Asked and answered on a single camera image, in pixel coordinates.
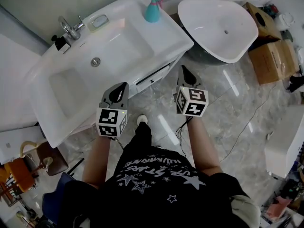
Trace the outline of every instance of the faucet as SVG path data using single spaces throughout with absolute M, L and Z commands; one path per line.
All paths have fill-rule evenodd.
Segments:
M 58 21 L 62 27 L 62 29 L 73 39 L 78 40 L 80 38 L 79 30 L 85 27 L 85 24 L 81 20 L 81 17 L 78 16 L 80 19 L 80 23 L 75 25 L 74 27 L 70 26 L 69 23 L 65 20 L 64 17 L 59 16 Z

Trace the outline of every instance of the white sink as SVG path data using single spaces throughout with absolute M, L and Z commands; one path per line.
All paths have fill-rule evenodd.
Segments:
M 196 42 L 226 63 L 237 62 L 258 36 L 250 14 L 231 1 L 184 0 L 178 14 Z
M 133 85 L 193 46 L 163 10 L 156 23 L 143 18 L 150 1 L 118 0 L 98 10 L 83 20 L 80 39 L 65 54 L 53 45 L 31 69 L 30 99 L 53 148 L 95 114 L 106 89 Z M 92 33 L 88 23 L 102 14 L 109 23 Z M 95 57 L 100 65 L 92 67 Z

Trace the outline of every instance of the black and white marker cube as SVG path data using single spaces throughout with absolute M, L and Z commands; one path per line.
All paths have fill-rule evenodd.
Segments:
M 119 137 L 128 121 L 128 112 L 121 109 L 98 108 L 96 126 L 100 136 Z
M 209 104 L 208 91 L 180 86 L 176 103 L 183 115 L 201 117 Z

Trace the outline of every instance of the teal spray bottle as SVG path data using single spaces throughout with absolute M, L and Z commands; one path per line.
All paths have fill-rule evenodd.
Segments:
M 155 23 L 160 19 L 161 14 L 158 6 L 162 8 L 162 1 L 163 0 L 151 0 L 151 3 L 144 14 L 146 21 Z

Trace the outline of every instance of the faucet handle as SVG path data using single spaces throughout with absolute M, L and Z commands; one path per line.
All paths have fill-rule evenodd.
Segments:
M 78 30 L 80 30 L 81 28 L 83 28 L 83 27 L 85 27 L 85 24 L 83 23 L 83 21 L 82 21 L 82 19 L 81 19 L 81 17 L 78 15 L 78 18 L 79 18 L 79 20 L 80 20 L 80 23 L 79 24 L 76 24 L 75 26 L 74 26 L 74 30 L 76 30 L 76 31 L 78 31 Z
M 80 23 L 82 23 L 83 24 L 83 21 L 82 21 L 82 19 L 81 19 L 81 17 L 78 15 L 78 18 L 79 18 L 79 20 L 80 20 Z

